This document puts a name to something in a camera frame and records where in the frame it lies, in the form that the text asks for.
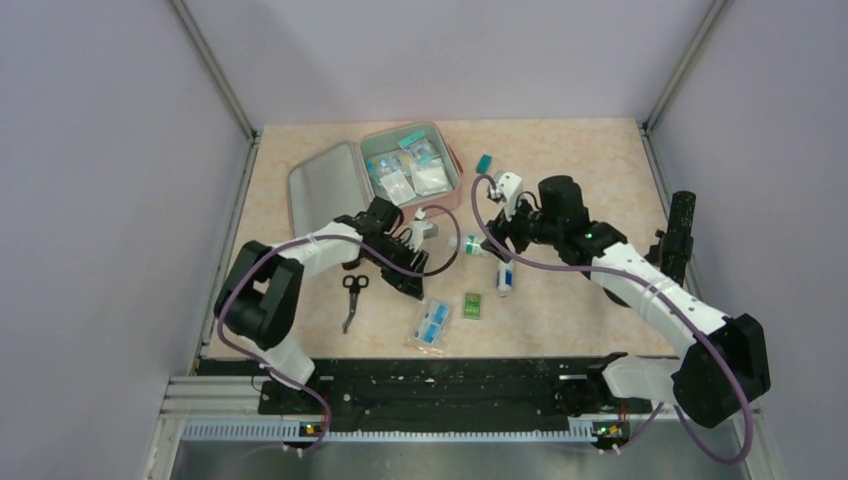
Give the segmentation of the white blue bandage roll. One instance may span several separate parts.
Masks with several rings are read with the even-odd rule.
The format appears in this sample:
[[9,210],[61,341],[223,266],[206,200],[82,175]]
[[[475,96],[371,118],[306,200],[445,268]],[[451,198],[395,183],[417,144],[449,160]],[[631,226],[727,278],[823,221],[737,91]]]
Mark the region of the white blue bandage roll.
[[514,262],[500,261],[497,267],[496,289],[501,298],[506,297],[513,291],[514,285]]

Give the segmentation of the clear bottle green label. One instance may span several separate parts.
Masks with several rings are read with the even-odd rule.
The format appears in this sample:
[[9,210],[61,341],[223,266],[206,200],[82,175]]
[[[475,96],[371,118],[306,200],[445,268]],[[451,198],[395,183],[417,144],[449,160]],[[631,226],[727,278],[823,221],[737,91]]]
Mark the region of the clear bottle green label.
[[458,254],[474,256],[479,258],[492,258],[493,255],[482,248],[482,239],[479,235],[467,234],[462,236],[451,235],[449,247]]

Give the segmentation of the blue bandage strip packet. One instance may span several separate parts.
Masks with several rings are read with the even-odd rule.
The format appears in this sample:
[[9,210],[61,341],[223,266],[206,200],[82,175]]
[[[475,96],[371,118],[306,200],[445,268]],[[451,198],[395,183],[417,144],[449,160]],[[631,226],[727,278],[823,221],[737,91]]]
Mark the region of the blue bandage strip packet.
[[406,345],[432,355],[442,355],[450,324],[452,307],[437,299],[423,302],[414,316],[413,329]]

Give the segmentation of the white gauze packet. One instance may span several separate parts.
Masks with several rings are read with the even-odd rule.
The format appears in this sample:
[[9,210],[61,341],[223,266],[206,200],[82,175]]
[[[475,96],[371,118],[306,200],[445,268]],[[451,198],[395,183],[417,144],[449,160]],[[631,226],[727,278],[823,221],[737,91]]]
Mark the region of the white gauze packet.
[[414,165],[411,168],[414,191],[422,196],[441,194],[451,190],[451,183],[443,167]]
[[416,192],[401,171],[394,171],[379,179],[389,200],[396,206],[401,206],[416,198]]

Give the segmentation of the teal topped swab packet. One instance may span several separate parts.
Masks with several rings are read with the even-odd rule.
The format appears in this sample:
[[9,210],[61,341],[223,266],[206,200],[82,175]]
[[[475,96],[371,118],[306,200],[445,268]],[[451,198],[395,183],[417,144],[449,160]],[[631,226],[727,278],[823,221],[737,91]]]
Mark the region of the teal topped swab packet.
[[398,146],[408,153],[418,164],[426,164],[441,155],[429,141],[424,130],[417,130],[402,138]]

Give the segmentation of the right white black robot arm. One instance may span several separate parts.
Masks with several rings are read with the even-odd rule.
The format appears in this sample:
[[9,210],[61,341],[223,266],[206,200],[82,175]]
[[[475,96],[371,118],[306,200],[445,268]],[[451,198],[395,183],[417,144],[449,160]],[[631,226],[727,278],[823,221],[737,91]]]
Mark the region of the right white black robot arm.
[[695,424],[713,428],[736,414],[753,421],[753,401],[771,388],[764,329],[748,314],[732,317],[683,286],[677,257],[651,261],[612,225],[593,220],[579,184],[556,175],[525,199],[514,172],[480,175],[500,212],[484,221],[471,199],[485,250],[546,271],[579,272],[637,313],[668,342],[673,358],[611,354],[588,375],[586,397],[600,412],[626,398],[664,402]]

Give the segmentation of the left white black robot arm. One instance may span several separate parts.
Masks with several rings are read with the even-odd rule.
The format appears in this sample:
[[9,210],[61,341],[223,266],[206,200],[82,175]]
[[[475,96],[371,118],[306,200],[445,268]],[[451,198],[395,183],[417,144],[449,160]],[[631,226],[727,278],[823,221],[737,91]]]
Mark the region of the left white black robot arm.
[[399,207],[376,198],[366,210],[340,215],[325,227],[276,246],[249,241],[239,250],[213,307],[218,336],[243,341],[240,352],[284,384],[283,401],[297,413],[319,404],[320,386],[309,379],[315,365],[292,328],[303,282],[336,266],[368,260],[400,293],[423,297],[428,276],[425,240],[437,226],[419,210],[404,227]]

